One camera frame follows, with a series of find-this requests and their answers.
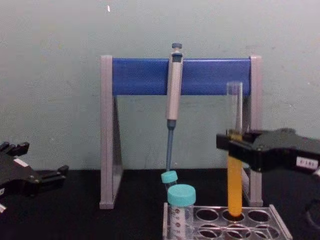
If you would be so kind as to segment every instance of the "micropipette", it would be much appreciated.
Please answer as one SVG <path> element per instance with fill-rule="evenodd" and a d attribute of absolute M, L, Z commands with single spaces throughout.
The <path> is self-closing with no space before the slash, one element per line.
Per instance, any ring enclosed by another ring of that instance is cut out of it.
<path fill-rule="evenodd" d="M 172 44 L 173 52 L 169 58 L 166 119 L 168 143 L 166 150 L 166 171 L 170 171 L 174 129 L 178 119 L 179 100 L 181 94 L 183 55 L 179 52 L 181 43 Z"/>

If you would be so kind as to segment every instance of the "plastic tube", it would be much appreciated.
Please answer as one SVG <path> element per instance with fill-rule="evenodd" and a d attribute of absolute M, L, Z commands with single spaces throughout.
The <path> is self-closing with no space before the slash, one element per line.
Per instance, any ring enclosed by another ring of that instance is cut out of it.
<path fill-rule="evenodd" d="M 242 140 L 242 82 L 232 81 L 227 90 L 227 134 L 235 140 Z M 238 217 L 242 213 L 242 162 L 228 155 L 227 157 L 228 211 Z"/>

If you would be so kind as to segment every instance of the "teal screw cap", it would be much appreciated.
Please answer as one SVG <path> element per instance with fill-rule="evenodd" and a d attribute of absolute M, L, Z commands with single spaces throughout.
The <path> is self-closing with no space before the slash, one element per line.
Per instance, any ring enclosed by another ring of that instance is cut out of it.
<path fill-rule="evenodd" d="M 168 189 L 168 203 L 177 207 L 187 207 L 195 204 L 196 190 L 187 184 L 176 184 Z"/>
<path fill-rule="evenodd" d="M 178 180 L 176 171 L 166 171 L 161 174 L 163 184 L 170 184 Z"/>

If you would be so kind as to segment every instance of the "orange liquid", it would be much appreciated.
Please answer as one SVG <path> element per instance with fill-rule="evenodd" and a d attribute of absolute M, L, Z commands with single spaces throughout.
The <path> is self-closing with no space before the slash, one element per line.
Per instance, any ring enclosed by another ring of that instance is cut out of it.
<path fill-rule="evenodd" d="M 241 135 L 230 135 L 232 139 L 241 140 Z M 227 158 L 228 211 L 238 217 L 242 213 L 242 162 L 228 155 Z"/>

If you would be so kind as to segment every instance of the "white label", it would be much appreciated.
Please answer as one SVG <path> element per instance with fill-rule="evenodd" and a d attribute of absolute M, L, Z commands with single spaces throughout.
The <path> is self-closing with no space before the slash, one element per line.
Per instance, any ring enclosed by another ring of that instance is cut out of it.
<path fill-rule="evenodd" d="M 170 213 L 170 226 L 172 237 L 175 240 L 186 239 L 186 215 L 185 209 L 172 207 Z"/>
<path fill-rule="evenodd" d="M 26 164 L 24 161 L 20 160 L 19 158 L 16 158 L 13 161 L 15 161 L 17 164 L 20 164 L 24 168 L 29 166 L 28 164 Z"/>
<path fill-rule="evenodd" d="M 296 158 L 296 165 L 298 167 L 316 170 L 318 168 L 318 161 L 298 156 Z"/>

